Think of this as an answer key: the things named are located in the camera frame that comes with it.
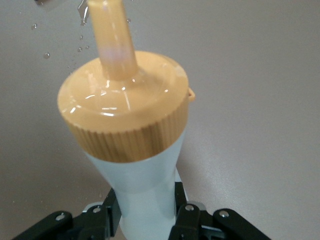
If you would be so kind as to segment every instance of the water drop on cap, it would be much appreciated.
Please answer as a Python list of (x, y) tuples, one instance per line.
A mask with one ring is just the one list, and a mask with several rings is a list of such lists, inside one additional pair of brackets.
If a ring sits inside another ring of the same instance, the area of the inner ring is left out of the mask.
[(43, 55), (43, 57), (44, 57), (45, 59), (50, 58), (50, 53), (49, 53), (49, 52), (46, 52), (46, 53)]

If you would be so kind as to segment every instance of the water droplet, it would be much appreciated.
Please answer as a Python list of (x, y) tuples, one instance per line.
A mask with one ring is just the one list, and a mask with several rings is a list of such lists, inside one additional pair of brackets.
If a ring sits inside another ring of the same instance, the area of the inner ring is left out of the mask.
[(81, 26), (86, 25), (87, 19), (89, 17), (87, 0), (81, 1), (80, 5), (78, 6), (78, 12), (81, 18)]
[(44, 57), (45, 59), (50, 58), (50, 53), (49, 53), (49, 52), (46, 52), (46, 53), (43, 55), (43, 57)]

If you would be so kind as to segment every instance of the gray background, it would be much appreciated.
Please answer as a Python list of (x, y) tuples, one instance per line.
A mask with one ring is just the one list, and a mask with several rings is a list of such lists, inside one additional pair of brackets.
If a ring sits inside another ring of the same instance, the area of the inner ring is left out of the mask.
[[(196, 93), (177, 164), (189, 199), (234, 209), (274, 240), (318, 239), (320, 1), (123, 1), (135, 48), (175, 59)], [(56, 104), (69, 73), (98, 56), (81, 0), (0, 2), (7, 240), (51, 212), (78, 215), (110, 187)]]

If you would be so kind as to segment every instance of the yellow nozzle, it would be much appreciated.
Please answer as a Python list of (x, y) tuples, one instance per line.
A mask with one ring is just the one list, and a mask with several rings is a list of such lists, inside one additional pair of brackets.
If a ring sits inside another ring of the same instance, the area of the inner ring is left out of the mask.
[(138, 70), (122, 0), (89, 0), (97, 50), (106, 77), (123, 80)]

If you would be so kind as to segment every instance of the bottle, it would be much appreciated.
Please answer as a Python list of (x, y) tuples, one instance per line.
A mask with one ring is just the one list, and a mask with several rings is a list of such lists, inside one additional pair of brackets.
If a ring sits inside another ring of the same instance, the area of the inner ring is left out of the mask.
[(121, 0), (89, 0), (99, 58), (73, 72), (58, 108), (114, 189), (127, 240), (166, 240), (175, 168), (195, 95), (173, 59), (135, 51)]

